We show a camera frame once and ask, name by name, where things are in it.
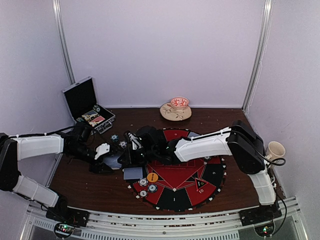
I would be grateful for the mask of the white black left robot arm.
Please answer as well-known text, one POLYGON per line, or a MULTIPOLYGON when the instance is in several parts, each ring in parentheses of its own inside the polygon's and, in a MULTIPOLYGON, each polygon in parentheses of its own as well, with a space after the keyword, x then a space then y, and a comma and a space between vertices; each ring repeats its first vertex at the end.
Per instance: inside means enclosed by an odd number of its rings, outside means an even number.
POLYGON ((0 134, 0 189, 13 192, 31 201, 39 202, 61 222, 72 218, 72 211, 67 200, 59 193, 41 185, 37 181, 22 175, 18 162, 23 159, 44 155, 66 154, 91 166, 93 173, 112 173, 113 169, 104 163, 104 158, 121 151, 121 148, 106 139, 92 149, 86 145, 94 128, 77 123, 48 133, 32 133, 24 135, 0 134))

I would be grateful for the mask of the green poker chip stack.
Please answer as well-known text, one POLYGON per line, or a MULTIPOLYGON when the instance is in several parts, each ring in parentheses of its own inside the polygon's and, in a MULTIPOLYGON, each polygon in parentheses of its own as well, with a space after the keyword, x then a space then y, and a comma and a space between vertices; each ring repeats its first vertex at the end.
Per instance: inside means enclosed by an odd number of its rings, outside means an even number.
POLYGON ((110 139, 113 143, 116 143, 119 141, 119 136, 117 134, 113 134, 110 136, 110 139))

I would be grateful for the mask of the blue white chip seat two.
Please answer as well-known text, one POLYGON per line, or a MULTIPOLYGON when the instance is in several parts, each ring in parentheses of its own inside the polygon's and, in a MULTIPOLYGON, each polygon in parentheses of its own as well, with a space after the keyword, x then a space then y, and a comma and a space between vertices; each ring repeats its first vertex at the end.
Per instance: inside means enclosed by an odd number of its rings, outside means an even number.
POLYGON ((138 184, 139 184, 141 187, 147 186, 148 183, 149 183, 149 181, 148 181, 146 178, 141 178, 141 179, 138 181, 138 184))

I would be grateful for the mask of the blue white poker chip stack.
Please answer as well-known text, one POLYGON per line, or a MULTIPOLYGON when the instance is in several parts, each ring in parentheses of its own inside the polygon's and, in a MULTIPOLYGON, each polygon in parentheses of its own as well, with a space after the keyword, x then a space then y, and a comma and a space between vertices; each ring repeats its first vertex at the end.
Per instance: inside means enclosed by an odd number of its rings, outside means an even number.
POLYGON ((118 144, 122 149, 125 149, 127 147, 127 142, 125 140, 122 140, 118 144))

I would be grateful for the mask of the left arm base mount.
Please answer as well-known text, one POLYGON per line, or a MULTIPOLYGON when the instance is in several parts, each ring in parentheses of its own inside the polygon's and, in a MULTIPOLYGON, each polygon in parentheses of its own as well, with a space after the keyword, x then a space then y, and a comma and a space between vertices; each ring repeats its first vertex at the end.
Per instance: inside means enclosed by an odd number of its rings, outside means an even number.
POLYGON ((53 207, 41 205, 46 209, 46 218, 57 222, 67 223, 75 227, 86 227, 90 213, 86 210, 80 210, 68 207, 68 200, 65 196, 60 195, 57 203, 53 207))

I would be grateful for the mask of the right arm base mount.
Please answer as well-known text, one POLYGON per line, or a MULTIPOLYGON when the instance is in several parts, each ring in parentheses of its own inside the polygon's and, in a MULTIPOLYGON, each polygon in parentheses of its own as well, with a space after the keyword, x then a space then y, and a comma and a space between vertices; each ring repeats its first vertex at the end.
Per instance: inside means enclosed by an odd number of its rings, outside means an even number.
POLYGON ((259 205, 258 207, 241 210, 238 214, 242 226, 248 226, 279 218, 282 216, 282 211, 279 204, 275 202, 271 205, 259 205))

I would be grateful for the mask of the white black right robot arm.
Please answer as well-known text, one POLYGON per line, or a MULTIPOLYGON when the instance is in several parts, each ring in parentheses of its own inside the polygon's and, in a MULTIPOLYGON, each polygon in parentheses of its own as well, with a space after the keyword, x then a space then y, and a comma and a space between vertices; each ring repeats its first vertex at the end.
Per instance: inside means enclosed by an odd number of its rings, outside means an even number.
POLYGON ((266 221, 276 212, 276 193, 267 170, 275 161, 266 156, 262 138, 240 120, 231 127, 198 136, 169 139, 162 130, 144 126, 136 133, 125 132, 124 137, 127 145, 117 160, 124 168, 143 166, 153 159, 173 165, 204 157, 233 156, 257 192, 261 205, 256 210, 258 219, 266 221))

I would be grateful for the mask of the black hundred chip seat two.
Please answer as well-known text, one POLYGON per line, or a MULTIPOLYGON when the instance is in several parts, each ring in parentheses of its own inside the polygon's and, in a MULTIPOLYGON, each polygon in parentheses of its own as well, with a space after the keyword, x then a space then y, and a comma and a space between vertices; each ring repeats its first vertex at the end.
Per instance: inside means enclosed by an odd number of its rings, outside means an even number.
POLYGON ((148 196, 148 191, 147 191, 147 190, 141 190, 141 191, 139 192, 139 196, 140 196, 141 198, 146 198, 146 197, 148 196))

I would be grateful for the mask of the blue playing card deck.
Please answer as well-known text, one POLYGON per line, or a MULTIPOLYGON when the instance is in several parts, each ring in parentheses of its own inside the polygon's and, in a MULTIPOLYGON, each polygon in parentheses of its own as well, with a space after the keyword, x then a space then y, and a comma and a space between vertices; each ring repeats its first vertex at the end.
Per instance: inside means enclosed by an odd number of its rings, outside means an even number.
POLYGON ((122 164, 118 163, 118 156, 106 156, 103 158, 103 162, 112 170, 119 170, 122 168, 122 164))

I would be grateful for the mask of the dealt blue playing card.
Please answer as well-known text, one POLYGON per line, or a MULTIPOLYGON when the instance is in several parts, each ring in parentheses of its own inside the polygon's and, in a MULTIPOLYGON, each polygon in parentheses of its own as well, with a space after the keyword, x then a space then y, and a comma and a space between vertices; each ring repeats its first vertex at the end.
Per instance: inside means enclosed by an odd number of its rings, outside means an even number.
POLYGON ((199 133, 190 132, 187 137, 188 137, 188 138, 193 138, 193 137, 198 137, 199 135, 200 135, 199 133))

